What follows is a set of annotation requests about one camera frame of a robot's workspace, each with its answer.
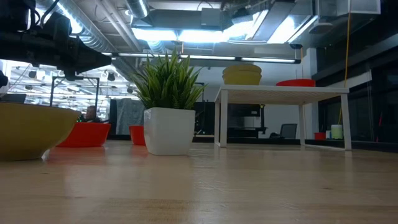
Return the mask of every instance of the potted plant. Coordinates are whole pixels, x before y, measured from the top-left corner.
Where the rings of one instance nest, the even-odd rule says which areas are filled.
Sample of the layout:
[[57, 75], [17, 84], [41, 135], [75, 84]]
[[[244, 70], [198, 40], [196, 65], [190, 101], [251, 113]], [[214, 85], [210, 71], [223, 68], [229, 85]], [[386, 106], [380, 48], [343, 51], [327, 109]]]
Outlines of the potted plant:
[[144, 112], [144, 135], [148, 151], [154, 155], [186, 155], [195, 128], [196, 100], [205, 86], [196, 86], [200, 70], [190, 68], [190, 57], [149, 59], [144, 72], [133, 76]]

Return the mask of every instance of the desk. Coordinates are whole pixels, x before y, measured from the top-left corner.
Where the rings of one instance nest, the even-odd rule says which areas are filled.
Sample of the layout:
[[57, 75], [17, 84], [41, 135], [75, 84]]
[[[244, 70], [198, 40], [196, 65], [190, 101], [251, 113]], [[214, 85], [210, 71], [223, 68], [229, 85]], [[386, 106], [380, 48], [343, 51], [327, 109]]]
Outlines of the desk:
[[222, 85], [215, 99], [215, 144], [218, 144], [220, 147], [226, 147], [228, 103], [239, 103], [298, 105], [300, 144], [304, 146], [305, 124], [303, 106], [308, 103], [316, 103], [321, 100], [340, 96], [341, 109], [343, 111], [345, 149], [350, 150], [351, 132], [349, 126], [348, 93], [348, 88]]

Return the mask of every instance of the green plant leaves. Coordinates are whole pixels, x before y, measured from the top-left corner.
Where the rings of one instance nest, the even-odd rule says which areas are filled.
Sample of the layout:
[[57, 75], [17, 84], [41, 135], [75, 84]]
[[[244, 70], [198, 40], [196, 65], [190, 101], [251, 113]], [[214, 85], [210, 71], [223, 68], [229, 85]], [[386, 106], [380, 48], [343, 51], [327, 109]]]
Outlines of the green plant leaves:
[[165, 58], [157, 58], [155, 65], [147, 57], [143, 73], [133, 75], [137, 86], [137, 97], [144, 106], [190, 110], [203, 93], [206, 86], [197, 86], [195, 82], [200, 69], [194, 71], [189, 67], [190, 57], [178, 62], [174, 50]]

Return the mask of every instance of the white square planter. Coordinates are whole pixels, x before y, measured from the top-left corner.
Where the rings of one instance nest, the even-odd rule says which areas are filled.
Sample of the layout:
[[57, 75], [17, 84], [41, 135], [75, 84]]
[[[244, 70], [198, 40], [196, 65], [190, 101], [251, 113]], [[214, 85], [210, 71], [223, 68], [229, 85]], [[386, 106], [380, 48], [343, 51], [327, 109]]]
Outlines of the white square planter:
[[144, 112], [145, 142], [153, 155], [187, 155], [194, 130], [193, 110], [151, 108]]

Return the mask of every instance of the white table leg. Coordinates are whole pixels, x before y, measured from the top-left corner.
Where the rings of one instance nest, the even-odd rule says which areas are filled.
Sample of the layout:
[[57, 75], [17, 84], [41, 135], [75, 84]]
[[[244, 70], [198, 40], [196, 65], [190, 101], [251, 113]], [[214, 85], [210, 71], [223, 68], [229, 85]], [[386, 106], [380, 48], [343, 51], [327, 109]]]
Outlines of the white table leg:
[[214, 143], [220, 145], [220, 101], [215, 102]]
[[305, 145], [304, 105], [298, 106], [298, 126], [300, 127], [300, 145]]
[[341, 112], [343, 113], [344, 144], [346, 150], [351, 150], [351, 127], [349, 126], [349, 110], [347, 94], [341, 96]]
[[222, 90], [220, 147], [226, 147], [227, 120], [228, 120], [228, 90]]

